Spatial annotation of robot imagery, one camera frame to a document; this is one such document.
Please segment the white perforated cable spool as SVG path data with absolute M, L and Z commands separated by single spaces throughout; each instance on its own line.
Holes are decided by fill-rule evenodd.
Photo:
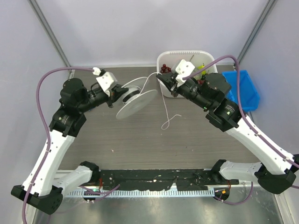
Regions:
M 117 103 L 122 106 L 116 114 L 118 120 L 125 119 L 137 113 L 156 97 L 158 94 L 157 90 L 145 90 L 147 81 L 148 79 L 146 77 L 140 77 L 122 86 L 122 88 L 127 88 L 128 91 L 117 101 Z

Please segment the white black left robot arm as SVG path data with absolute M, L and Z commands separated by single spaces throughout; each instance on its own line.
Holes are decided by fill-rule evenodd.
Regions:
M 13 186 L 11 195 L 51 215 L 57 211 L 63 198 L 80 185 L 95 186 L 100 179 L 100 169 L 92 162 L 80 163 L 74 171 L 57 181 L 54 177 L 66 151 L 86 122 L 84 113 L 101 104 L 112 107 L 127 92 L 128 88 L 115 82 L 108 89 L 99 85 L 88 91 L 79 78 L 65 81 L 60 92 L 61 106 L 50 125 L 46 126 L 47 140 L 42 153 L 26 181 Z

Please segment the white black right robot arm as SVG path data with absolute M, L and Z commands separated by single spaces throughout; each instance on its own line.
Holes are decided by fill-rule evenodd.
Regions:
M 211 172 L 214 183 L 222 184 L 226 180 L 255 182 L 273 194 L 292 187 L 298 171 L 298 155 L 288 153 L 270 138 L 263 137 L 250 117 L 242 116 L 238 104 L 226 97 L 231 85 L 222 74 L 206 75 L 203 84 L 190 78 L 180 85 L 173 73 L 158 74 L 157 78 L 172 96 L 181 95 L 203 108 L 210 124 L 238 140 L 259 159 L 256 163 L 218 160 Z

